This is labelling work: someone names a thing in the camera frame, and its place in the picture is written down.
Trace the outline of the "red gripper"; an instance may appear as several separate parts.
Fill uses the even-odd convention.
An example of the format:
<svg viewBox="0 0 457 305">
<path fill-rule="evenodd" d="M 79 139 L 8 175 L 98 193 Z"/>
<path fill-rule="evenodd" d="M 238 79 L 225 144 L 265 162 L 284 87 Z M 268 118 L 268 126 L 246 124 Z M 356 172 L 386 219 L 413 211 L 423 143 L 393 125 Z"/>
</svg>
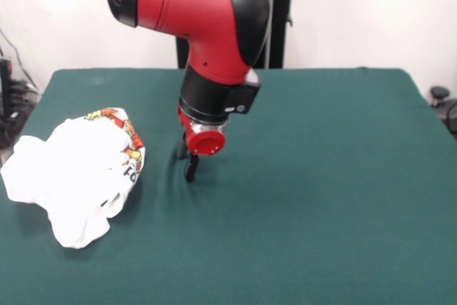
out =
<svg viewBox="0 0 457 305">
<path fill-rule="evenodd" d="M 193 120 L 187 116 L 179 105 L 176 106 L 180 125 L 184 133 L 179 142 L 177 158 L 185 159 L 190 153 L 184 176 L 193 181 L 199 165 L 199 156 L 212 156 L 224 148 L 226 122 L 209 124 Z"/>
</svg>

